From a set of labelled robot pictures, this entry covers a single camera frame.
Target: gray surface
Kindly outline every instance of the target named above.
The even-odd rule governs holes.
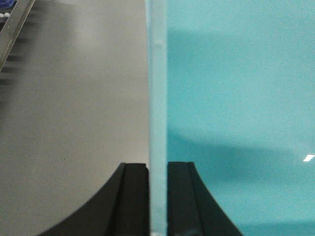
[[[120,162],[148,162],[144,1],[35,4],[0,73],[1,236],[46,230]]]

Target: metal frame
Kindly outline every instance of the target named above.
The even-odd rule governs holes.
[[[0,32],[0,71],[35,0],[19,0]]]

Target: teal glass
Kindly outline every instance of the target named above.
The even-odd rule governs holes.
[[[167,45],[167,161],[244,235],[315,235],[315,1],[169,0]]]

